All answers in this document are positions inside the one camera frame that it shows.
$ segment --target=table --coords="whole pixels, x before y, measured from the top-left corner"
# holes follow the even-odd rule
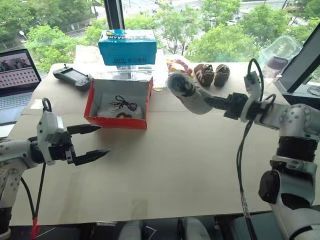
[[[219,63],[212,65],[215,69]],[[231,75],[225,87],[212,86],[208,91],[220,97],[232,92],[246,93],[243,76],[247,63],[227,65]],[[59,67],[53,65],[48,77],[35,90],[10,134],[11,139],[36,135],[42,112],[31,107],[42,97],[50,99],[53,112],[62,116],[66,126],[87,123],[83,117],[86,93],[55,79],[52,71]],[[94,67],[81,68],[84,69],[94,75]],[[265,92],[277,93],[276,102],[285,103],[272,83],[266,81]],[[78,224],[240,213],[236,154],[244,128],[240,121],[224,118],[223,111],[214,109],[205,115],[195,115],[167,90],[153,91],[147,130],[100,129],[72,137],[77,155],[94,149],[111,149],[111,152],[85,165],[57,161],[47,167],[39,223]],[[246,140],[242,178],[252,212],[270,210],[258,196],[258,189],[262,174],[270,169],[269,160],[276,152],[278,139],[277,131],[254,125]],[[23,175],[34,199],[40,175],[41,166]],[[320,191],[316,189],[314,204],[320,204]],[[23,187],[18,190],[10,224],[31,224]]]

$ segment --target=red shoe box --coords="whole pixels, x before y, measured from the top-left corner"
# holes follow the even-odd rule
[[[89,89],[84,118],[103,128],[146,130],[152,88],[152,78],[149,81],[94,79]],[[97,116],[100,107],[107,107],[117,95],[130,103],[137,103],[142,109],[143,119]]]

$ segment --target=device screen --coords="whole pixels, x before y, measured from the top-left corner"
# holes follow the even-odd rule
[[[85,77],[85,75],[81,74],[80,72],[78,71],[75,71],[75,70],[69,70],[69,71],[66,71],[66,72],[63,72],[64,75],[66,75],[67,77],[73,79],[73,80],[81,80]]]
[[[28,87],[40,81],[26,53],[0,56],[0,89]]]

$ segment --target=white sneaker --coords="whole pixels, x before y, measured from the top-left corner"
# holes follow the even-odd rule
[[[110,107],[101,108],[97,112],[98,117],[105,118],[134,118],[143,119],[140,106],[133,102],[127,102],[122,96],[115,96],[115,100],[110,102]]]
[[[209,93],[196,86],[192,79],[181,72],[174,72],[168,78],[168,88],[194,114],[206,114],[213,107],[209,106],[205,98]]]

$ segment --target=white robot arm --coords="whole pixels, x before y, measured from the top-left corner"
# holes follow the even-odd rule
[[[94,150],[76,156],[71,135],[91,133],[101,127],[90,124],[64,127],[62,118],[51,112],[49,100],[44,98],[42,103],[43,114],[36,137],[0,142],[0,240],[10,238],[11,210],[25,170],[43,163],[50,166],[56,160],[66,160],[77,166],[95,161],[109,152]]]
[[[288,240],[320,239],[320,212],[311,209],[315,199],[317,165],[315,150],[320,139],[320,111],[305,104],[284,105],[259,101],[258,76],[244,78],[248,92],[233,93],[228,98],[209,97],[212,107],[226,110],[224,116],[240,118],[279,130],[276,154],[270,160],[271,170],[263,174],[259,196],[268,202],[277,219],[282,236]]]

